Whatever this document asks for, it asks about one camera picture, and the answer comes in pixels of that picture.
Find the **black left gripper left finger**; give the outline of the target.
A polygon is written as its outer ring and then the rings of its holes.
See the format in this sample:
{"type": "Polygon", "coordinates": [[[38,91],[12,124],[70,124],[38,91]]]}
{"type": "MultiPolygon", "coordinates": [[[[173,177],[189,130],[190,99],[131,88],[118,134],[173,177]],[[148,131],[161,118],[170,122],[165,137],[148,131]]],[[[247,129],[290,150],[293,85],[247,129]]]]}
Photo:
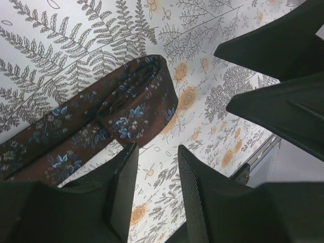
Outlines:
{"type": "Polygon", "coordinates": [[[1,183],[1,242],[126,242],[139,147],[63,187],[42,181],[1,183]]]}

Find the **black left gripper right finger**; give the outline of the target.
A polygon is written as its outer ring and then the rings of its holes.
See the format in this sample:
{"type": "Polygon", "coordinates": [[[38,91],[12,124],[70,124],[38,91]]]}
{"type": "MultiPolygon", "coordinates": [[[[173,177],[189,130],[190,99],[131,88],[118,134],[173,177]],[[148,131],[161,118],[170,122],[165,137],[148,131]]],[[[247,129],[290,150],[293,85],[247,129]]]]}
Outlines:
{"type": "Polygon", "coordinates": [[[183,145],[178,164],[190,242],[323,242],[323,183],[251,188],[183,145]]]}

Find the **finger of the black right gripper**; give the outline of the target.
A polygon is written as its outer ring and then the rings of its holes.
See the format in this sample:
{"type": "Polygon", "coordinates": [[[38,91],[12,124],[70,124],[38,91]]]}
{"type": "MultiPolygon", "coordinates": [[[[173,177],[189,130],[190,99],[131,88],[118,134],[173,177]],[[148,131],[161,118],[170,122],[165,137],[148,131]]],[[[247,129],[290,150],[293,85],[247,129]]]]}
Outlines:
{"type": "Polygon", "coordinates": [[[305,1],[288,14],[217,46],[214,56],[287,81],[323,72],[323,1],[305,1]]]}
{"type": "Polygon", "coordinates": [[[323,73],[237,94],[226,110],[323,160],[323,73]]]}

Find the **brown blue floral tie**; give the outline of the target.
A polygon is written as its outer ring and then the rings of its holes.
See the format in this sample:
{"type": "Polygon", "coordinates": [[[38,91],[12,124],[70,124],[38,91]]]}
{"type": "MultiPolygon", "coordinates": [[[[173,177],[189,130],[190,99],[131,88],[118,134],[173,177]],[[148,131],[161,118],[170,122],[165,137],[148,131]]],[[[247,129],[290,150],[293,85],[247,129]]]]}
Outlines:
{"type": "Polygon", "coordinates": [[[1,180],[57,186],[112,141],[143,147],[178,106],[166,59],[134,59],[1,144],[1,180]]]}

